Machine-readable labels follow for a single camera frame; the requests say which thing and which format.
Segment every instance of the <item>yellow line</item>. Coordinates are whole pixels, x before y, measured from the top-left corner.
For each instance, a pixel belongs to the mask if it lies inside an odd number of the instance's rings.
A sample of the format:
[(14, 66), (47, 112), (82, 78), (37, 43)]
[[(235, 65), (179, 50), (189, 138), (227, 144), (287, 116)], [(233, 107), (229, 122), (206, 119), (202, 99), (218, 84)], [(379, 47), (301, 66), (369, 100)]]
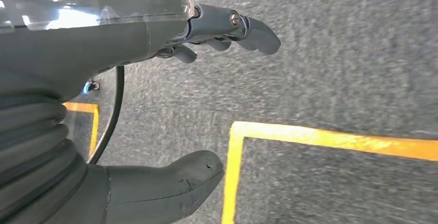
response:
[(87, 113), (94, 113), (95, 109), (98, 107), (97, 104), (70, 103), (70, 102), (64, 103), (64, 106), (67, 108), (67, 110), (87, 112)]
[(93, 124), (91, 127), (91, 141), (90, 141), (90, 150), (88, 151), (91, 156), (96, 149), (97, 145), (97, 131), (99, 127), (99, 106), (97, 104), (87, 104), (87, 103), (64, 103), (64, 106), (67, 110), (70, 111), (79, 111), (93, 114)]
[(96, 107), (93, 112), (93, 126), (91, 129), (91, 141), (89, 155), (92, 156), (97, 145), (97, 129), (99, 127), (99, 109)]
[(222, 224), (234, 224), (244, 137), (438, 161), (438, 140), (365, 136), (300, 126), (234, 122), (228, 147)]

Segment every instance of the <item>black cable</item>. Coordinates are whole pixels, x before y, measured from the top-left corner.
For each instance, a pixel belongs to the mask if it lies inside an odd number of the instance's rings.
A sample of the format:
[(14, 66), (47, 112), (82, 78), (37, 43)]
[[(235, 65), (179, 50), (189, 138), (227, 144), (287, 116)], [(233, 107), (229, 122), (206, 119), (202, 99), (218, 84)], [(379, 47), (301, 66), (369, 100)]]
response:
[(105, 131), (102, 134), (99, 142), (97, 143), (96, 149), (88, 160), (89, 164), (96, 164), (97, 161), (103, 154), (103, 151), (108, 145), (111, 136), (116, 128), (117, 121), (119, 120), (120, 110), (122, 108), (123, 100), (123, 89), (124, 89), (124, 66), (116, 66), (116, 96), (114, 99), (113, 113), (108, 120)]

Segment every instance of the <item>robotic finger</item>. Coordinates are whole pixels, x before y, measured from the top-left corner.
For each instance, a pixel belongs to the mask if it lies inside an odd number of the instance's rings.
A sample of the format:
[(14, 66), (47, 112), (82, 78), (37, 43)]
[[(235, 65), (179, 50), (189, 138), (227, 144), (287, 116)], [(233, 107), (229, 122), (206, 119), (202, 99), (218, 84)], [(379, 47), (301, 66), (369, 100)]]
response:
[(209, 5), (197, 5), (195, 10), (184, 33), (159, 50), (157, 57), (175, 56), (186, 63), (194, 62), (196, 54), (185, 46), (182, 49), (183, 43), (207, 44), (215, 50), (225, 51), (232, 42), (237, 42), (246, 50), (259, 50), (265, 55), (276, 53), (281, 46), (277, 35), (266, 24), (235, 10)]

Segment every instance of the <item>yellow floor marking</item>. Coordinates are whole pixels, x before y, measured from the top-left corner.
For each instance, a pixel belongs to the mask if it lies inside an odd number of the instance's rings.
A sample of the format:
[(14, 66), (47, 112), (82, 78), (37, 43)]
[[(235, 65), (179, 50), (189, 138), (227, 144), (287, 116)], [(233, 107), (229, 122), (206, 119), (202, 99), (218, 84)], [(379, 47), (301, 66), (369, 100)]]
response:
[(87, 104), (87, 103), (64, 103), (64, 106), (67, 110), (70, 111), (79, 111), (93, 114), (93, 124), (91, 128), (91, 141), (90, 141), (90, 149), (88, 151), (91, 156), (96, 149), (97, 145), (97, 134), (99, 127), (99, 106), (97, 104)]
[(98, 107), (97, 104), (86, 104), (86, 103), (64, 103), (64, 106), (71, 111), (80, 111), (94, 114), (95, 109)]
[(365, 136), (300, 126), (234, 122), (228, 144), (222, 224), (234, 224), (245, 137), (438, 161), (438, 140)]

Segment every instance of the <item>clear plastic shield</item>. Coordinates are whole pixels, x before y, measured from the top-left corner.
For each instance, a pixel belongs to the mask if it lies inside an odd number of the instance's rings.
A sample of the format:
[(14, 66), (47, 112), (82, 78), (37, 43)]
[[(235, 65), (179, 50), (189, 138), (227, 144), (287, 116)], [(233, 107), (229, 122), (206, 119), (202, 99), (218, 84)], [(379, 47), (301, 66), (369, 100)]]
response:
[(67, 115), (63, 123), (69, 128), (68, 138), (85, 161), (90, 159), (102, 139), (113, 112), (115, 86), (116, 70), (113, 68), (90, 79), (79, 96), (64, 103)]
[(187, 20), (193, 0), (0, 0), (0, 33), (144, 21)]

